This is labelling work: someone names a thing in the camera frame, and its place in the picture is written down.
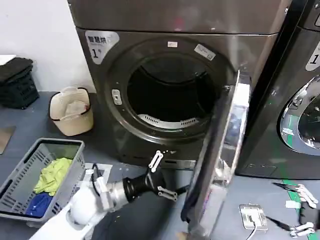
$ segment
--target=floor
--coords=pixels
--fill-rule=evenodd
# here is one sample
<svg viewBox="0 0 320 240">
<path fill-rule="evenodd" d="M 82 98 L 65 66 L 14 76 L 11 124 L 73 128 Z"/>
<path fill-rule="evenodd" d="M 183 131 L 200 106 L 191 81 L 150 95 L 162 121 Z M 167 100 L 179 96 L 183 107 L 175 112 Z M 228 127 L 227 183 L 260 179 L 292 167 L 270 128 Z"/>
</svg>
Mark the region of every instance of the floor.
<svg viewBox="0 0 320 240">
<path fill-rule="evenodd" d="M 52 92 L 41 92 L 40 98 L 26 110 L 0 107 L 0 127 L 17 127 L 3 155 L 0 155 L 0 183 L 3 183 L 30 146 L 40 137 L 66 138 L 48 118 Z M 93 130 L 71 139 L 85 143 L 84 159 L 87 162 L 112 164 L 109 181 L 123 177 L 136 177 L 144 173 L 143 167 L 123 164 L 117 160 L 108 123 L 102 119 L 99 105 L 91 96 L 94 111 Z M 176 189 L 189 183 L 192 172 L 165 170 L 168 188 Z M 298 225 L 295 209 L 285 207 L 287 191 L 272 184 L 272 179 L 235 176 L 222 208 L 213 240 L 245 240 L 251 233 L 243 227 L 240 204 L 259 204 L 265 214 L 289 225 Z M 320 181 L 299 181 L 320 199 Z M 176 233 L 186 232 L 187 224 L 180 220 L 184 195 L 176 203 L 147 193 L 134 203 L 107 215 L 95 228 L 93 240 L 174 240 Z M 24 222 L 0 219 L 2 239 L 26 240 L 36 231 Z M 259 240 L 290 240 L 289 233 L 268 222 L 268 231 L 258 231 L 252 238 Z"/>
</svg>

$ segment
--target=white wall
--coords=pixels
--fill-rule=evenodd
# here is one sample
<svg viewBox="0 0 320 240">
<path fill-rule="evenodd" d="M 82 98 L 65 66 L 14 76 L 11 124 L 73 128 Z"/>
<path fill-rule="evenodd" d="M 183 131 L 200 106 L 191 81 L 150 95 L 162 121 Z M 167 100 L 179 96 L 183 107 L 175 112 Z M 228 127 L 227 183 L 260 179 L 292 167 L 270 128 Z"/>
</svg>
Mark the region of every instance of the white wall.
<svg viewBox="0 0 320 240">
<path fill-rule="evenodd" d="M 95 92 L 67 0 L 0 0 L 0 54 L 32 59 L 39 91 Z"/>
</svg>

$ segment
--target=washing machine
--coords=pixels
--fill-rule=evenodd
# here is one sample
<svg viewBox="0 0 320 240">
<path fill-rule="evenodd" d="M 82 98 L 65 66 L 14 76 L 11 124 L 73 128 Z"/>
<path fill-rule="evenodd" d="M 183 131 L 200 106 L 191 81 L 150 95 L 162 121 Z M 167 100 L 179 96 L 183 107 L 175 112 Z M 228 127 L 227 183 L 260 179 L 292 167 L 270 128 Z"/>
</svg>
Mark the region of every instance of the washing machine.
<svg viewBox="0 0 320 240">
<path fill-rule="evenodd" d="M 236 172 L 320 179 L 320 2 L 307 1 L 249 130 Z"/>
<path fill-rule="evenodd" d="M 121 161 L 193 169 L 222 92 L 254 89 L 290 0 L 69 0 Z"/>
</svg>

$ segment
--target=machine door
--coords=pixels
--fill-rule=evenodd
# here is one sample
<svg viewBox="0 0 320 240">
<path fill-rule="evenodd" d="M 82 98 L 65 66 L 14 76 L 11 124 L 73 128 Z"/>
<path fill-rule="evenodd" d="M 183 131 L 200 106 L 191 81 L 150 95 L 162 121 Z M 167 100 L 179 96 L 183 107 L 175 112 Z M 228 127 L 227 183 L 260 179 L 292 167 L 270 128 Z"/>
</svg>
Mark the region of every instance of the machine door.
<svg viewBox="0 0 320 240">
<path fill-rule="evenodd" d="M 250 100 L 250 77 L 237 71 L 214 109 L 181 212 L 189 238 L 209 240 L 234 175 L 242 146 Z"/>
<path fill-rule="evenodd" d="M 235 84 L 230 62 L 189 37 L 153 37 L 117 54 L 99 66 L 105 102 L 118 123 L 149 142 L 203 138 L 220 92 Z"/>
<path fill-rule="evenodd" d="M 293 150 L 320 156 L 320 76 L 304 85 L 289 101 L 281 119 L 280 135 Z"/>
</svg>

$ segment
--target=beige bin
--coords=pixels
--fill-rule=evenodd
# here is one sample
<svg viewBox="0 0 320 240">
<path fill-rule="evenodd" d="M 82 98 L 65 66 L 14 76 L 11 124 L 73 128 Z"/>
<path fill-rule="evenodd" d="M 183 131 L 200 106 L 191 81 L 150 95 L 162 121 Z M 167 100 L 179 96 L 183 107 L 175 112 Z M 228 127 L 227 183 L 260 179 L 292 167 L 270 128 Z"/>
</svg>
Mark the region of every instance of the beige bin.
<svg viewBox="0 0 320 240">
<path fill-rule="evenodd" d="M 85 103 L 82 113 L 66 115 L 68 105 Z M 88 91 L 83 87 L 67 87 L 53 95 L 49 105 L 49 115 L 54 124 L 66 136 L 85 133 L 94 126 L 94 116 Z"/>
</svg>

